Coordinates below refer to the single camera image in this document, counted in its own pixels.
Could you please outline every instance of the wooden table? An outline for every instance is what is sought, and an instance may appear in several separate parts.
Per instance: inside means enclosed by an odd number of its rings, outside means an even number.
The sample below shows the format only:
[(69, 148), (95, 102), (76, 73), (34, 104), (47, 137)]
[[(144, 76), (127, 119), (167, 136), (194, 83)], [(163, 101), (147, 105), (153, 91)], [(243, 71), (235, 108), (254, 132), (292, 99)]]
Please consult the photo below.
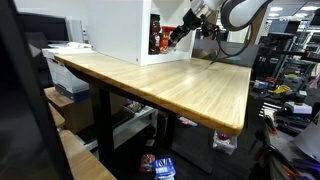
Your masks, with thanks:
[(116, 179), (69, 130), (59, 135), (75, 180)]
[[(114, 151), (110, 146), (112, 122), (106, 121), (111, 119), (110, 92), (170, 112), (165, 137), (170, 148), (177, 114), (231, 136), (239, 135), (243, 128), (250, 68), (223, 63), (210, 66), (200, 59), (140, 67), (99, 53), (57, 55), (55, 59), (90, 84), (102, 162), (112, 162)], [(188, 159), (201, 164), (196, 156)]]

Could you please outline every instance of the white wall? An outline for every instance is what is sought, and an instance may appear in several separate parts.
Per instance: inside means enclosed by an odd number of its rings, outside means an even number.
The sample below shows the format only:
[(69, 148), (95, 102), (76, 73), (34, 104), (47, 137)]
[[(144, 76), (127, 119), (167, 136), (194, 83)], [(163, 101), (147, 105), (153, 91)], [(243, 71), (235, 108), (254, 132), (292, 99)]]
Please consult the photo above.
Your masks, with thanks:
[(85, 0), (14, 0), (19, 12), (62, 16), (81, 20), (87, 29), (88, 18)]

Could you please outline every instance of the white enclosure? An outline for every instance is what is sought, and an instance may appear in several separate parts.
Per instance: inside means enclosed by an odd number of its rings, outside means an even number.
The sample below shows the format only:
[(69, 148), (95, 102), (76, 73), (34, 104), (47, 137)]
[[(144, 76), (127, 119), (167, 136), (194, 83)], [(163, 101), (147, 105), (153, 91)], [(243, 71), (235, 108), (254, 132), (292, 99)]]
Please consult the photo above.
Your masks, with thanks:
[(175, 52), (148, 54), (150, 14), (160, 15), (161, 26), (182, 25), (190, 0), (90, 0), (87, 3), (88, 32), (95, 51), (141, 66), (191, 57), (195, 32), (183, 38)]

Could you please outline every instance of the cable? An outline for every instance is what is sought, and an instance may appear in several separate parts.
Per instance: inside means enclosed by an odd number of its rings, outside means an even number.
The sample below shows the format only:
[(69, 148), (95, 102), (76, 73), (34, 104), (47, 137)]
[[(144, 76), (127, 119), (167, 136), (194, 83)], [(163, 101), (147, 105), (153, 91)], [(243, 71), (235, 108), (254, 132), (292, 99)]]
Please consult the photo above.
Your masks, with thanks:
[[(250, 24), (250, 37), (249, 37), (249, 40), (245, 43), (245, 45), (242, 47), (242, 49), (235, 53), (235, 54), (229, 54), (227, 53), (225, 50), (222, 49), (221, 47), (221, 40), (220, 40), (220, 32), (217, 31), (216, 32), (216, 39), (217, 39), (217, 43), (218, 43), (218, 46), (219, 46), (219, 50), (218, 50), (218, 53), (216, 55), (216, 57), (211, 61), (210, 64), (213, 64), (214, 62), (217, 62), (217, 61), (220, 61), (220, 60), (223, 60), (223, 59), (227, 59), (227, 58), (230, 58), (230, 57), (233, 57), (233, 56), (238, 56), (240, 55), (241, 53), (243, 53), (243, 51), (245, 51), (247, 49), (247, 47), (249, 46), (250, 44), (250, 41), (252, 40), (252, 37), (253, 37), (253, 26), (252, 24)], [(226, 57), (223, 57), (223, 58), (219, 58), (217, 59), (220, 51), (222, 51), (223, 54), (227, 55)]]

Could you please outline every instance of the red object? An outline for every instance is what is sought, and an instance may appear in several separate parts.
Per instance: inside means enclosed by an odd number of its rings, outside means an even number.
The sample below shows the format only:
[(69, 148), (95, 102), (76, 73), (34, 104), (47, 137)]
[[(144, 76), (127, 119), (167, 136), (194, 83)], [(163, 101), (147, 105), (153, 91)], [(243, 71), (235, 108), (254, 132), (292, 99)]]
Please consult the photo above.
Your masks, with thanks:
[(160, 53), (166, 54), (168, 45), (169, 45), (169, 36), (172, 31), (174, 31), (175, 27), (170, 26), (162, 26), (162, 33), (160, 34)]
[(187, 121), (181, 121), (181, 123), (182, 123), (183, 125), (188, 125), (188, 122), (187, 122)]
[(287, 166), (282, 166), (282, 169), (288, 174), (291, 176), (291, 178), (295, 178), (296, 177), (296, 174), (291, 171)]
[(277, 79), (276, 79), (276, 78), (273, 78), (273, 77), (267, 77), (267, 78), (265, 79), (265, 81), (268, 82), (268, 83), (274, 84), (274, 83), (277, 82)]
[(265, 153), (265, 150), (263, 148), (259, 149), (254, 155), (253, 159), (255, 161), (259, 161), (259, 159), (263, 156), (264, 153)]
[(269, 133), (271, 133), (271, 134), (278, 134), (277, 131), (273, 131), (271, 128), (268, 128), (268, 131), (269, 131)]
[(141, 157), (139, 172), (152, 172), (153, 161), (155, 161), (153, 154), (143, 154)]

